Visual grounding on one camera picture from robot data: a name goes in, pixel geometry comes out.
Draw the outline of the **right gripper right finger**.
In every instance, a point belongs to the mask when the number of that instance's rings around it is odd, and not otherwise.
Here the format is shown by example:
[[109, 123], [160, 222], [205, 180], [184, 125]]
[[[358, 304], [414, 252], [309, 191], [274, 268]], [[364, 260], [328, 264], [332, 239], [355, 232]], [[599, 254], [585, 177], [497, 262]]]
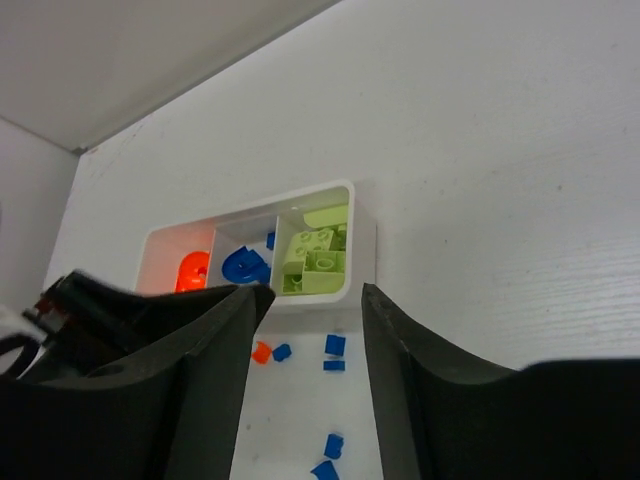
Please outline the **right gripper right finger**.
[[442, 382], [482, 385], [515, 371], [457, 346], [406, 314], [377, 285], [362, 288], [366, 363], [386, 479], [443, 479], [438, 444], [420, 390]]

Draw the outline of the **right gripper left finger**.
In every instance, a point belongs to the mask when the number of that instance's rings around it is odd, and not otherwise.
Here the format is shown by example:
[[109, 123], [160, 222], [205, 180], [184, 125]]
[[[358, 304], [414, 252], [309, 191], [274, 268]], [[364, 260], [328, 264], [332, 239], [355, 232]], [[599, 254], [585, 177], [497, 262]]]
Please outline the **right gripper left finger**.
[[186, 306], [154, 320], [162, 336], [91, 372], [123, 381], [126, 397], [108, 400], [105, 432], [87, 479], [226, 479], [254, 334], [275, 299], [262, 285], [178, 295]]

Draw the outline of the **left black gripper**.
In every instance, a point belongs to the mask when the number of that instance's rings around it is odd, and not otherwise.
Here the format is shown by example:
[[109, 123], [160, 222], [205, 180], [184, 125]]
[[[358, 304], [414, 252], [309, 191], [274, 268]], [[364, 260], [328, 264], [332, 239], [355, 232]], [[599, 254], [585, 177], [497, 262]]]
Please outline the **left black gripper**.
[[91, 373], [182, 328], [219, 302], [218, 287], [140, 295], [75, 270], [30, 308], [1, 307], [1, 375], [19, 379], [39, 362]]

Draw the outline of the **small orange lego pair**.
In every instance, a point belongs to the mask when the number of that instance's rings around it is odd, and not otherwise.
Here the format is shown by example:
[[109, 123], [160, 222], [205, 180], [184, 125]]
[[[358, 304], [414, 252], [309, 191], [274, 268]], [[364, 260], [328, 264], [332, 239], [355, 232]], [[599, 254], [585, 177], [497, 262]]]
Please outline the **small orange lego pair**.
[[263, 341], [256, 341], [251, 358], [260, 365], [266, 365], [272, 358], [272, 348]]

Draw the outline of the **small blue lego stray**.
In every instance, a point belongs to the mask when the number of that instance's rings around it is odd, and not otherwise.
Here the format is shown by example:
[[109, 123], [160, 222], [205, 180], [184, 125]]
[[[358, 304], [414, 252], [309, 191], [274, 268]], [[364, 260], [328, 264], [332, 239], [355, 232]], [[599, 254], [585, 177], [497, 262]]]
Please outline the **small blue lego stray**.
[[292, 349], [288, 343], [283, 343], [277, 346], [272, 351], [273, 359], [276, 362], [283, 362], [284, 360], [288, 359], [291, 355], [292, 355]]

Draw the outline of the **green square lego brick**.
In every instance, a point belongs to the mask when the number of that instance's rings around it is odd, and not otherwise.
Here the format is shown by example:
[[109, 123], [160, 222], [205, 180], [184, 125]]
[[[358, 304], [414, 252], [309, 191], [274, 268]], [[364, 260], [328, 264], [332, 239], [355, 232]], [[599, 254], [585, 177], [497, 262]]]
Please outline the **green square lego brick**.
[[346, 253], [344, 251], [310, 251], [302, 272], [304, 294], [332, 294], [345, 282]]

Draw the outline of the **orange round lego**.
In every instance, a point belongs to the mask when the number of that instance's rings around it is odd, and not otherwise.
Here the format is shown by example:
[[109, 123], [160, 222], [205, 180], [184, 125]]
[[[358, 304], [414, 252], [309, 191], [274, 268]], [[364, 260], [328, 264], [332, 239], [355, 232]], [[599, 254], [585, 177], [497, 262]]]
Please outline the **orange round lego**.
[[204, 289], [207, 283], [209, 260], [210, 254], [205, 251], [194, 251], [187, 254], [178, 268], [175, 292]]

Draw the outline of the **blue round lego piece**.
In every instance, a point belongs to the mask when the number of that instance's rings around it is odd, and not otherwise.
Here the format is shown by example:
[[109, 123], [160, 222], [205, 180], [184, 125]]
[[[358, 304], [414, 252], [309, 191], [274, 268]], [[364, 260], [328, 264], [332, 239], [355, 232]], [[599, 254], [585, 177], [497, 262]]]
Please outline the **blue round lego piece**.
[[246, 246], [232, 252], [223, 261], [221, 272], [226, 280], [235, 284], [268, 284], [271, 278], [271, 268], [267, 262]]

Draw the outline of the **small blue lego pair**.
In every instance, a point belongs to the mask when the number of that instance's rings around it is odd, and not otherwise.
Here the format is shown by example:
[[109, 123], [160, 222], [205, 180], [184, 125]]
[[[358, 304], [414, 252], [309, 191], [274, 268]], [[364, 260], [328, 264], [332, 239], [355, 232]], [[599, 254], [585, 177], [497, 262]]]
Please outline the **small blue lego pair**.
[[323, 452], [324, 460], [310, 471], [317, 480], [340, 479], [335, 462], [341, 458], [344, 444], [344, 437], [340, 434], [330, 433], [327, 436]]

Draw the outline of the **green 2x4 lego brick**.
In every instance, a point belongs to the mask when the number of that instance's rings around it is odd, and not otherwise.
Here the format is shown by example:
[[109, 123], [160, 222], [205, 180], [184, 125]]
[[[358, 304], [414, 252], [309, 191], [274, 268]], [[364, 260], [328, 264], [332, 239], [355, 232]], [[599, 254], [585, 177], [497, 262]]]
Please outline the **green 2x4 lego brick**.
[[287, 247], [282, 261], [282, 272], [284, 274], [299, 275], [304, 270], [309, 253], [330, 251], [336, 245], [336, 233], [330, 228], [296, 233]]

